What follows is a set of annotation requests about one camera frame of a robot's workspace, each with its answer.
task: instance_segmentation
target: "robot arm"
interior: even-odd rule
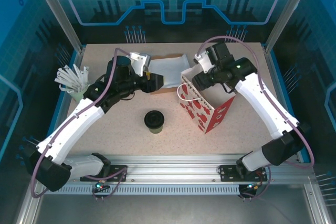
[[[112,61],[110,61],[106,74],[102,76],[104,80],[97,80],[89,86],[83,99],[58,129],[40,142],[36,148],[27,147],[24,149],[23,157],[28,172],[33,173],[35,165],[50,139],[62,125],[75,116],[76,118],[59,133],[52,147],[46,153],[39,167],[37,179],[49,190],[56,191],[72,178],[98,174],[102,177],[108,176],[110,161],[98,153],[93,153],[88,157],[66,157],[83,133],[117,102],[134,94],[136,90],[150,93],[163,86],[163,76],[143,71],[149,61],[150,56],[138,53],[130,53],[129,57],[117,56],[117,65],[108,92],[95,106],[90,107],[81,115],[77,115],[76,113],[94,103],[106,88],[112,70]]]
[[[230,92],[240,93],[261,117],[272,137],[269,143],[237,161],[236,168],[242,178],[263,166],[280,165],[303,148],[304,144],[300,137],[262,93],[257,69],[247,58],[235,60],[226,45],[218,43],[207,48],[200,55],[196,55],[195,60],[203,68],[203,72],[197,74],[192,80],[195,88],[202,91],[216,83],[221,83],[225,91],[227,91],[226,87],[229,87]],[[297,125],[299,131],[303,133],[305,129],[302,129],[298,120],[283,108],[265,84],[264,90],[287,116],[288,121]]]

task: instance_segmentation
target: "white string handle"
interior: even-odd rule
[[[202,99],[202,97],[200,97],[200,98],[195,98],[195,99],[190,99],[190,100],[188,100],[188,99],[183,99],[183,98],[180,96],[180,94],[179,94],[179,90],[180,90],[180,87],[181,87],[181,86],[186,85],[186,84],[191,84],[191,85],[193,85],[191,82],[185,82],[185,83],[179,85],[179,86],[177,87],[177,90],[176,90],[178,98],[180,98],[182,101],[186,101],[186,102],[188,102],[188,101],[196,101],[196,100]]]

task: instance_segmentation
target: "red and white gift bag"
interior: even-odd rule
[[[179,103],[188,112],[198,128],[205,134],[222,122],[233,102],[235,93],[226,93],[220,84],[216,84],[202,92],[196,90],[188,82],[191,82],[193,77],[201,71],[202,67],[200,64],[184,70],[181,73],[181,79],[182,83],[186,84],[182,85],[178,92],[181,98],[186,100],[200,98],[195,101],[183,101],[179,99]]]

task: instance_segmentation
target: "blue wall panel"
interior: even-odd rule
[[[336,172],[334,2],[301,0],[274,48],[294,113],[311,126],[317,173]]]
[[[29,182],[20,150],[46,137],[73,49],[45,0],[0,0],[0,20],[0,216],[14,223]]]
[[[132,25],[145,29],[146,42],[203,41],[228,30],[265,41],[286,1],[60,0],[83,43],[129,42],[124,32]]]

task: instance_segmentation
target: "speckled tabletop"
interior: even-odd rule
[[[146,52],[151,55],[186,53],[189,62],[201,43],[180,44],[94,44],[87,45],[82,66],[88,66],[89,82],[93,83],[106,72],[115,47],[126,51]],[[249,43],[260,62],[265,84],[275,95],[260,43]],[[228,43],[235,59],[249,58],[250,53],[240,44]],[[76,107],[72,100],[69,113]],[[164,114],[163,130],[152,134],[144,125],[148,111]],[[248,153],[270,141],[270,135],[252,106],[240,95],[228,110],[223,122],[203,134],[178,103],[175,92],[150,95],[141,91],[131,101],[120,101],[98,120],[72,148],[71,154],[123,154],[123,155],[192,155]]]

